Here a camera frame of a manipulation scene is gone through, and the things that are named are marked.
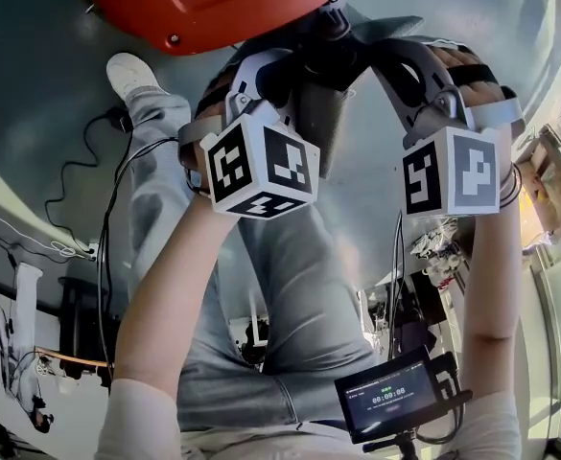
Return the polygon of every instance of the floor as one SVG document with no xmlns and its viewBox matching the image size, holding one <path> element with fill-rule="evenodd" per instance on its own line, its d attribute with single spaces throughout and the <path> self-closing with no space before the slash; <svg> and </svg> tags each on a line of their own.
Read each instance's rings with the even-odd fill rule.
<svg viewBox="0 0 561 460">
<path fill-rule="evenodd" d="M 468 43 L 518 93 L 528 119 L 561 73 L 561 0 L 348 1 L 370 18 L 421 15 L 426 23 L 420 34 Z M 195 57 L 163 56 L 84 10 L 77 0 L 0 0 L 0 174 L 41 218 L 45 218 L 44 200 L 59 194 L 63 162 L 87 159 L 83 125 L 118 103 L 105 79 L 105 62 L 112 54 L 135 52 L 151 64 L 167 90 L 195 104 L 232 53 L 224 49 Z M 353 99 L 348 132 L 339 145 L 331 177 L 321 185 L 318 208 L 336 239 L 352 284 L 367 288 L 390 271 L 392 232 L 400 205 L 395 166 L 403 136 L 372 77 L 365 79 Z M 98 238 L 113 170 L 127 143 L 127 137 L 109 125 L 95 126 L 91 137 L 102 159 L 100 168 L 70 171 L 68 197 L 52 212 L 55 220 L 71 226 L 83 241 Z M 124 196 L 128 189 L 127 184 L 122 187 L 112 219 L 112 269 L 118 295 L 112 308 L 116 312 L 127 301 L 123 282 L 129 271 Z M 406 244 L 432 224 L 406 221 Z M 2 225 L 0 235 L 14 240 Z M 222 255 L 229 264 L 222 272 L 223 287 L 231 288 L 228 318 L 247 312 L 246 299 L 238 297 L 253 285 L 241 250 L 234 234 Z M 93 264 L 26 260 L 44 269 L 39 298 L 51 306 L 60 301 L 59 276 L 94 281 Z M 409 270 L 416 268 L 414 264 L 409 260 Z M 246 271 L 247 277 L 231 270 L 231 265 Z M 0 281 L 12 281 L 1 250 Z"/>
</svg>

